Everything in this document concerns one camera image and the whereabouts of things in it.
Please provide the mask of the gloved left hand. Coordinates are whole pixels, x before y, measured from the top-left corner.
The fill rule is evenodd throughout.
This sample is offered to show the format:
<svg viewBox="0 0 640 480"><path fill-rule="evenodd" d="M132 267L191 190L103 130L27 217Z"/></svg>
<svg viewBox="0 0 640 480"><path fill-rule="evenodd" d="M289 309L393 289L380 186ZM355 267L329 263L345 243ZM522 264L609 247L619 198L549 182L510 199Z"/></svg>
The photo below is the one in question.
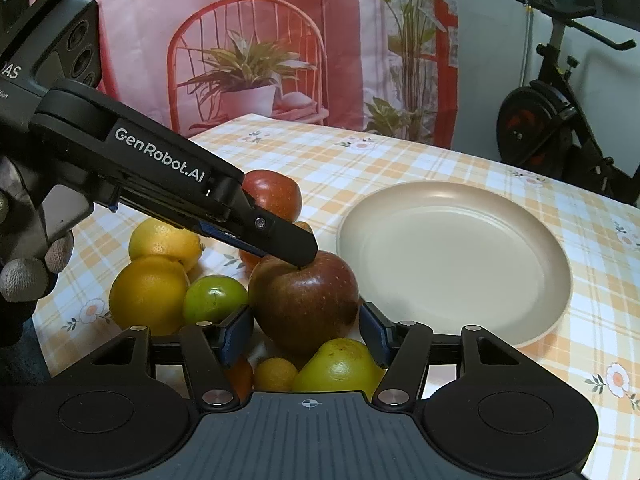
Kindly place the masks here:
<svg viewBox="0 0 640 480"><path fill-rule="evenodd" d="M72 229L93 212L93 203L62 184L34 196L41 179L1 159L1 344L20 340L37 301L47 296L70 262Z"/></svg>

